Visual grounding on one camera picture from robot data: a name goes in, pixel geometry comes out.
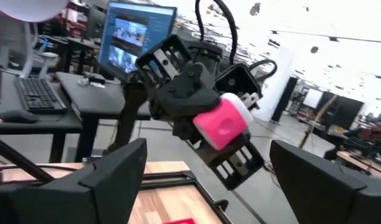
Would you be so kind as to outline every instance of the office chair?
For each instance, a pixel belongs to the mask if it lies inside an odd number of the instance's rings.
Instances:
[[[18,21],[0,12],[0,65],[4,67],[4,71],[19,75],[21,78],[27,78],[31,74],[34,65],[35,53],[33,46],[37,43],[37,39],[38,37],[32,37],[31,35],[30,23]],[[23,64],[22,69],[9,68],[11,56],[15,58],[16,63]],[[57,58],[58,55],[42,52],[39,56],[44,61],[39,78],[44,78],[49,63]]]

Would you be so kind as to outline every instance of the wooden table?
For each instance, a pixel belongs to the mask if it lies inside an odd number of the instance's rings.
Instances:
[[[372,176],[381,179],[381,165],[373,162],[370,159],[357,160],[352,158],[351,155],[353,155],[353,153],[348,151],[337,152],[337,156],[342,160],[349,162],[364,171],[370,172]]]
[[[49,164],[81,169],[82,164]],[[70,172],[46,169],[52,176],[59,178]],[[183,161],[147,162],[145,174],[179,172],[189,170]],[[5,170],[4,181],[33,179],[23,170]],[[169,187],[138,192],[129,224],[162,224],[176,220],[193,218],[196,224],[221,224],[218,216],[192,185]]]

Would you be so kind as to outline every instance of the red object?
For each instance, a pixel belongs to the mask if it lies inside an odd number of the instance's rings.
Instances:
[[[163,224],[196,224],[195,220],[188,218],[185,220],[178,220],[178,221],[173,221],[173,222],[167,222]]]

